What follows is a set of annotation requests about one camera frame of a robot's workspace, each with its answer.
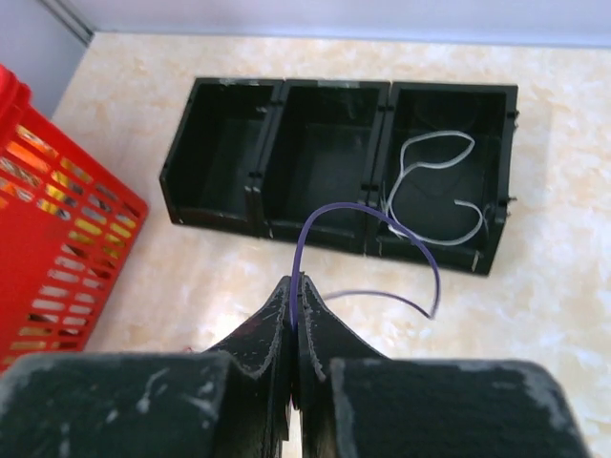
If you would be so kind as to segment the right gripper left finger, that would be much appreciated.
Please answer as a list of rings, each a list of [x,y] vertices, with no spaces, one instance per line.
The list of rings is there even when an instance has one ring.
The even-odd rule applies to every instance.
[[[34,353],[1,378],[5,457],[278,457],[289,278],[202,352]]]

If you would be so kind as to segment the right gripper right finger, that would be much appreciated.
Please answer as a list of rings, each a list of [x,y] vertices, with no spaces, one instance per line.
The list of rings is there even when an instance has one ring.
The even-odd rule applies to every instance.
[[[521,360],[388,358],[298,293],[306,457],[586,457],[559,383]]]

